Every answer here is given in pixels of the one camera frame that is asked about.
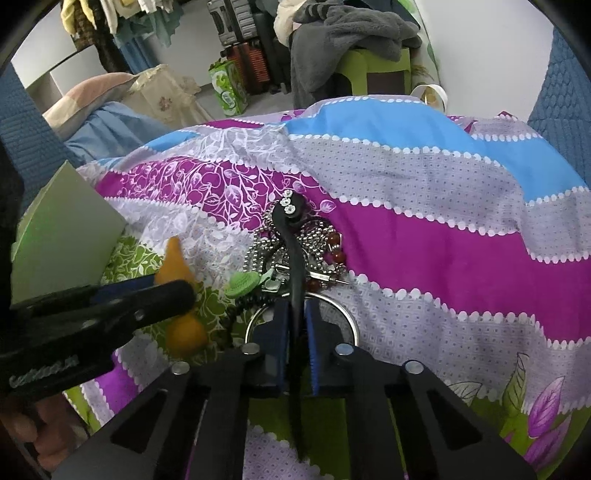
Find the colorful patterned bedsheet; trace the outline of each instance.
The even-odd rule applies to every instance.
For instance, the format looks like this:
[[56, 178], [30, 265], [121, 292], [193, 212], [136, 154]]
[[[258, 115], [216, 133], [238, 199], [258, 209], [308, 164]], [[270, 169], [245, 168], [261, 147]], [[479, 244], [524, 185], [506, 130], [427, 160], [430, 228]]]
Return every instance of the colorful patterned bedsheet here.
[[[79, 171], [129, 222], [106, 282], [153, 273], [178, 235], [199, 315], [218, 330], [230, 304], [221, 288], [251, 232], [294, 189], [343, 234], [351, 285], [327, 293], [375, 358], [424, 362], [541, 479], [589, 419], [589, 188], [508, 114], [448, 118], [411, 97], [336, 99], [175, 132]], [[165, 324], [67, 393], [93, 427], [167, 368]], [[191, 360], [218, 354], [212, 346]], [[244, 478], [347, 478], [343, 409], [331, 402], [304, 405], [307, 463], [283, 406], [253, 402]]]

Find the silver bangle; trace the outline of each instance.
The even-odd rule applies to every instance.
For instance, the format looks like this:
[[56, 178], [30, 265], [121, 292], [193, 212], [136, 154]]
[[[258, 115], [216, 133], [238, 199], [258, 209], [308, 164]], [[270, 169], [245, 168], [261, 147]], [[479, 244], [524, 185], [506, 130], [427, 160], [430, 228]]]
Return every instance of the silver bangle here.
[[[290, 296], [289, 292], [285, 292], [281, 295], [281, 297], [288, 297], [288, 296]], [[306, 292], [306, 298], [315, 298], [315, 299], [319, 299], [320, 301], [325, 301], [326, 303], [328, 303], [329, 305], [331, 305], [335, 309], [337, 309], [339, 312], [341, 312], [341, 314], [345, 317], [349, 326], [351, 327], [351, 331], [353, 332], [353, 344], [355, 346], [359, 346], [359, 327], [357, 327], [357, 324], [355, 323], [355, 319], [347, 311], [347, 309], [345, 307], [343, 307], [340, 303], [334, 301], [330, 297], [327, 297], [326, 295], [322, 295], [321, 293], [314, 293], [314, 292], [309, 291], [309, 292]], [[252, 335], [252, 331], [254, 330], [255, 322], [258, 320], [258, 318], [263, 313], [265, 313], [266, 309], [268, 309], [269, 307], [270, 307], [269, 305], [264, 306], [264, 307], [260, 307], [254, 313], [254, 315], [251, 317], [250, 321], [248, 322], [248, 326], [246, 327], [246, 335], [244, 336], [245, 343], [250, 342], [250, 337]]]

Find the yellow cloth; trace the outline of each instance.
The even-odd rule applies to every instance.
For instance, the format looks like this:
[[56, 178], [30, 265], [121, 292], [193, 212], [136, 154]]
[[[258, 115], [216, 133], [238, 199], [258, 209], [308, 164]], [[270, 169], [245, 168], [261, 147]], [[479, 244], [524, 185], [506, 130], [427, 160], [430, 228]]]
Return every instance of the yellow cloth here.
[[66, 31], [74, 36], [76, 34], [76, 26], [74, 25], [74, 5], [80, 2], [82, 11], [86, 18], [90, 20], [92, 26], [96, 29], [95, 16], [92, 14], [92, 9], [88, 6], [88, 0], [64, 0], [64, 5], [61, 8], [61, 23], [63, 23]]

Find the floor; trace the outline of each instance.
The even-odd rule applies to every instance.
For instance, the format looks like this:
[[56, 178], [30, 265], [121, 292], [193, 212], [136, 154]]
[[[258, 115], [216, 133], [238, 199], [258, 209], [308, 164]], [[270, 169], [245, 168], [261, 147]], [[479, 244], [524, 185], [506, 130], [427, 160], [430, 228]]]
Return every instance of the floor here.
[[[201, 92], [195, 95], [195, 97], [197, 97], [199, 104], [215, 120], [226, 118], [211, 84], [202, 86]], [[263, 115], [265, 113], [283, 112], [292, 109], [293, 100], [290, 93], [287, 95], [282, 92], [276, 93], [275, 95], [263, 93], [261, 95], [251, 95], [248, 99], [248, 107], [239, 116]]]

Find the green chair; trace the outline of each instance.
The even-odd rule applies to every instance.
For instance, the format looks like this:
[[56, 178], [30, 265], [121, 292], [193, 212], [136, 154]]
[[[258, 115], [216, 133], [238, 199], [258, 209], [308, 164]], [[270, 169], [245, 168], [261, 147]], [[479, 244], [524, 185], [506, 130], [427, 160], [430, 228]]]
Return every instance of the green chair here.
[[399, 61], [385, 60], [369, 50], [349, 50], [339, 62], [336, 73], [347, 78], [337, 80], [337, 96], [345, 95], [409, 95], [411, 92], [410, 52], [402, 49]]

